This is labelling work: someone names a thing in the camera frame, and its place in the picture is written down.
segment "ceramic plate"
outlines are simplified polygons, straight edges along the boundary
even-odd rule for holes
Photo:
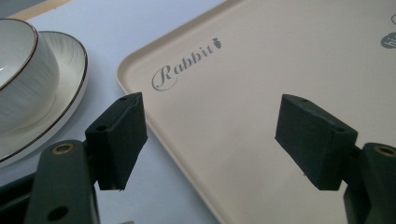
[[[55,135],[76,110],[87,86],[87,52],[71,35],[40,32],[60,68],[60,83],[49,113],[35,124],[0,134],[0,168],[31,153]]]

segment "printed graphic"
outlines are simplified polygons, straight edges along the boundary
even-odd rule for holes
[[[167,91],[174,87],[177,83],[178,75],[182,74],[185,70],[198,64],[205,58],[208,58],[215,51],[213,46],[221,49],[221,42],[218,38],[212,39],[213,45],[209,44],[206,47],[200,47],[190,53],[188,56],[183,57],[176,65],[165,65],[160,68],[151,80],[152,88],[156,91]]]
[[[214,38],[213,41],[214,41],[213,44],[215,45],[215,47],[218,49],[221,49],[221,42],[217,38]]]
[[[382,38],[382,47],[386,49],[396,49],[396,33],[391,33]]]

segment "table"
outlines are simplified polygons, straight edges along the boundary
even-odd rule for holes
[[[38,31],[77,38],[88,53],[88,87],[69,121],[46,144],[84,140],[84,131],[123,95],[115,81],[131,52],[221,3],[220,0],[74,0],[29,20]],[[0,186],[32,173],[39,151],[0,170]],[[192,185],[148,130],[125,191],[97,189],[102,223],[217,223]]]

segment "plastic tray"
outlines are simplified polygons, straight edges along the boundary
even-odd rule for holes
[[[147,122],[222,223],[347,223],[274,139],[283,93],[396,146],[396,2],[230,0],[127,56]]]

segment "ceramic bowl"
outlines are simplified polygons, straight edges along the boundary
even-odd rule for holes
[[[0,20],[0,134],[34,124],[50,110],[59,66],[31,24]]]

